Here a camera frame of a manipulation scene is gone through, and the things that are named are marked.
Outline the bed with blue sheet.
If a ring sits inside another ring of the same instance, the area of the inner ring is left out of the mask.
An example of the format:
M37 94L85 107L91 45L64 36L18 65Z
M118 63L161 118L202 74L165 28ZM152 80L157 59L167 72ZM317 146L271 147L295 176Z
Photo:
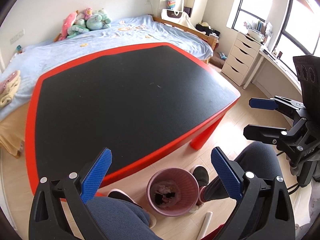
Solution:
M201 61L213 49L199 34L157 22L150 15L112 22L108 29L90 31L62 41L45 41L23 49L1 73L4 81L20 71L21 83L13 100L1 109L1 148L16 156L25 140L28 102L38 78L68 61L99 51L143 43L171 43Z

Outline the white drawer cabinet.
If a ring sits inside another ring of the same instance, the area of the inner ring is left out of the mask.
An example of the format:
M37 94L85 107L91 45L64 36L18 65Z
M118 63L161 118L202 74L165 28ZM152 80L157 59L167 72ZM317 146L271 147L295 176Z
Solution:
M223 65L222 73L238 86L242 86L251 71L261 46L262 44L254 38L238 32L227 60Z

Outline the white wall socket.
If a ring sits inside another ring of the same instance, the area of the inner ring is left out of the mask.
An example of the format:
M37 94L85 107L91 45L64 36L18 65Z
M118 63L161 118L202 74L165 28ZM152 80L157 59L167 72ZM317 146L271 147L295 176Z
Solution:
M22 29L21 31L19 31L15 36L13 36L10 39L10 44L14 44L17 40L19 40L21 37L23 37L25 34L25 30Z

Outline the pink plush toy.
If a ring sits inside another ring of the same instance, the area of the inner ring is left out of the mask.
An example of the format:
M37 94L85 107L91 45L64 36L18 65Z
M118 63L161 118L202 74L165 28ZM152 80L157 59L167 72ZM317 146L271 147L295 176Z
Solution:
M61 28L61 32L60 32L60 35L58 37L58 41L61 41L61 40L64 40L67 35L68 35L68 28L71 27L75 20L76 20L76 17L78 15L78 12L77 11L74 11L74 12L71 12L63 21L63 25L62 25L62 28Z

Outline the white desk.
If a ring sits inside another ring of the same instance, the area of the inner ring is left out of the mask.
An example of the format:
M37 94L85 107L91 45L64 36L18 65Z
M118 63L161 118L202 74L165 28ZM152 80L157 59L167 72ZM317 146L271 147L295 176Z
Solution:
M302 101L302 91L296 76L264 49L257 53L242 88L246 89L250 84L256 85L268 98L278 95Z

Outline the pink ribbed trash bin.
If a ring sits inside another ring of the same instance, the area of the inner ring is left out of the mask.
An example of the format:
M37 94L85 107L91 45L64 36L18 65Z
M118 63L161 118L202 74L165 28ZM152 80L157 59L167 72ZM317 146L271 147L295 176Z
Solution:
M188 213L197 203L200 188L187 170L172 167L155 173L146 187L146 198L159 214L177 217Z

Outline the person leg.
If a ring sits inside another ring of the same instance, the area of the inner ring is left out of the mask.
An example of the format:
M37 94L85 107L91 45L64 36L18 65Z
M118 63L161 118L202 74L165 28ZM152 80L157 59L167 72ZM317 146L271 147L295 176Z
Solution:
M282 171L276 153L271 145L255 141L249 144L242 152L231 161L231 165L236 171L253 172L255 176L261 179L274 180L277 176L282 176ZM190 210L195 213L205 202L228 198L220 176L209 181L207 169L202 165L196 165L190 173L196 179L199 189L200 198L194 207Z
M94 197L86 206L108 239L160 239L151 230L156 225L156 217L120 189Z

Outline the folded pink beige towels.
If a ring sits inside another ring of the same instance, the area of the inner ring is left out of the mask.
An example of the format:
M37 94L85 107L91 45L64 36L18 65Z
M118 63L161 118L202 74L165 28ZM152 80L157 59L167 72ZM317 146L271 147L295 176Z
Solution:
M21 72L16 70L1 82L1 108L4 108L12 102L21 83L20 74Z

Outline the person right leg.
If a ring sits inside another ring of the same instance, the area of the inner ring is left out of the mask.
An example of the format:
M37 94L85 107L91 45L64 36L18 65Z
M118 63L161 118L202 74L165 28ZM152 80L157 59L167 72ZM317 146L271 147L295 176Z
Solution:
M282 171L276 153L271 145L255 141L249 144L242 152L231 161L231 165L236 171L253 172L255 176L261 179L274 180L277 176L282 176ZM196 165L190 173L196 179L199 189L200 198L194 207L190 210L195 213L205 202L228 198L220 176L209 181L207 169L202 165Z

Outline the black window frame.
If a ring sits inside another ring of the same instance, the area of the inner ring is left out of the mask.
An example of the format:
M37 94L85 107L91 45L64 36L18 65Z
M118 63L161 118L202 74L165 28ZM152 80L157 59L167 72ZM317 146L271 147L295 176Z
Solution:
M271 24L264 45L293 75L297 75L293 57L319 55L319 9L312 10L305 0L234 0L234 5L232 29L262 33L263 25Z

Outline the red table with black top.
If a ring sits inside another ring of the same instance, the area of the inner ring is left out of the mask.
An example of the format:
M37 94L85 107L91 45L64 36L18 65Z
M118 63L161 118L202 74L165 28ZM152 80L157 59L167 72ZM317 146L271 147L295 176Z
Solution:
M199 150L239 91L170 43L89 54L41 75L27 115L30 187L79 172L103 148L113 154L106 186L189 142Z

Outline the green plush toy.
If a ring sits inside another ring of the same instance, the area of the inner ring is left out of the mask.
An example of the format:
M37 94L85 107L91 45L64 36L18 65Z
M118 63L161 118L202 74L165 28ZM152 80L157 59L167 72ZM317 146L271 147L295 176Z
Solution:
M67 38L72 38L89 31L108 29L110 27L111 20L103 9L96 11L87 8L84 12L77 13L71 26L67 28Z

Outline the person left leg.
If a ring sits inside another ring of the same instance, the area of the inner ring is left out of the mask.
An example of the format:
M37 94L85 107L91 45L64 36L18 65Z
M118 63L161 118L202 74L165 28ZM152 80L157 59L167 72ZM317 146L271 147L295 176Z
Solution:
M86 206L108 239L160 239L151 230L156 225L156 217L120 189L94 197Z

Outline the white tote bag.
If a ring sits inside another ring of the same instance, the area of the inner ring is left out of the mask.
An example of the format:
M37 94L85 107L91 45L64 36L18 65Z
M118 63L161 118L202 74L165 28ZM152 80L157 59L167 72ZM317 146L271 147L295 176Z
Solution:
M169 9L162 9L161 19L173 23L177 23L179 25L188 25L188 21L190 20L189 15L184 11L184 0L181 0L181 10L176 10L176 7Z

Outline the white stool leg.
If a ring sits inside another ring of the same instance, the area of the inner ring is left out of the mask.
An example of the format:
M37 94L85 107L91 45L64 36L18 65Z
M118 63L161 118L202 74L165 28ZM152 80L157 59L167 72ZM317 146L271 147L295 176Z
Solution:
M198 234L196 240L201 240L206 235L206 232L208 230L208 226L209 226L210 221L212 219L212 215L213 215L213 213L211 211L206 213L206 215L204 217L204 221L202 223L201 229L199 231L199 234Z

